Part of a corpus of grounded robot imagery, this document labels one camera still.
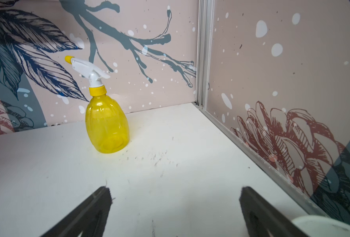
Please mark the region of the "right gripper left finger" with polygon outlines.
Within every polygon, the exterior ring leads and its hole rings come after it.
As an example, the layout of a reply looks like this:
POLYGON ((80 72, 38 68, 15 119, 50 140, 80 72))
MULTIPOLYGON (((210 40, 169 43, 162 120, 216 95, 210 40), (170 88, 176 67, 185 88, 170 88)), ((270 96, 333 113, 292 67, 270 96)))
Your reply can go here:
POLYGON ((101 186, 43 236, 102 237, 112 203, 110 189, 101 186))

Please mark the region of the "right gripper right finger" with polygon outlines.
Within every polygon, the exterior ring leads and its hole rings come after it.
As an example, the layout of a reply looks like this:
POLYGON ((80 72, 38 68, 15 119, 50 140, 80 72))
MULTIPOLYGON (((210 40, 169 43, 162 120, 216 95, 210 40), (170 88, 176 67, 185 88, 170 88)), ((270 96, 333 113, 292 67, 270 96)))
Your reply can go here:
POLYGON ((251 187, 242 188, 240 205, 250 237, 307 236, 251 187))

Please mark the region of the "yellow spray bottle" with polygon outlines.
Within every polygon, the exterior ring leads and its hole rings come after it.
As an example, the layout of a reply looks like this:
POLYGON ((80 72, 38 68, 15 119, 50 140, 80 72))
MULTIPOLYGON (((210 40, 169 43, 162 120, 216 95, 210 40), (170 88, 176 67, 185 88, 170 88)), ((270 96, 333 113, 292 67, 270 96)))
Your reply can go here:
POLYGON ((110 76, 89 61, 66 56, 65 61, 89 80, 92 97, 86 111, 88 137, 97 151, 110 154, 122 150, 130 141, 128 120, 116 100, 107 95, 102 79, 110 76))

